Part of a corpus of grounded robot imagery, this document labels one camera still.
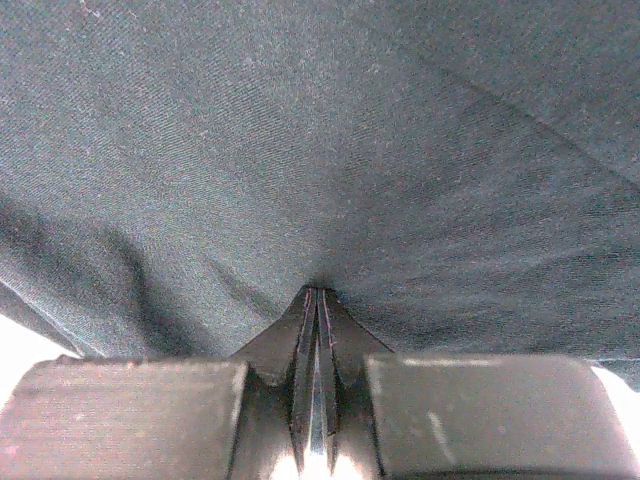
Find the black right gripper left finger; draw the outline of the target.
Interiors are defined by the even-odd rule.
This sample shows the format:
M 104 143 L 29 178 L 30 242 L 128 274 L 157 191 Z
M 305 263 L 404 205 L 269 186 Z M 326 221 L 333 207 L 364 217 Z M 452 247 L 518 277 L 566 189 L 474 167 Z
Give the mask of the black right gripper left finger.
M 5 479 L 296 479 L 309 437 L 316 291 L 227 359 L 61 356 L 1 413 Z

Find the black t-shirt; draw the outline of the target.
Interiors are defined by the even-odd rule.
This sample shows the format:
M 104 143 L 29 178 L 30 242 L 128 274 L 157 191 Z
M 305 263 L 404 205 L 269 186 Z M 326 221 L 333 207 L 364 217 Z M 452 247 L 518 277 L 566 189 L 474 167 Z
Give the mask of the black t-shirt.
M 223 357 L 306 284 L 637 386 L 638 3 L 2 3 L 5 316 Z

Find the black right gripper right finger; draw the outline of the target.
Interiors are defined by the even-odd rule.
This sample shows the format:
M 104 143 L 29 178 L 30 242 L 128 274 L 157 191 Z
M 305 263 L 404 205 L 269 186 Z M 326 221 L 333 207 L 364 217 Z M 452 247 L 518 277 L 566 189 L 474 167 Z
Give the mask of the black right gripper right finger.
M 399 354 L 319 296 L 336 378 L 335 469 L 363 479 L 635 479 L 639 456 L 587 362 Z

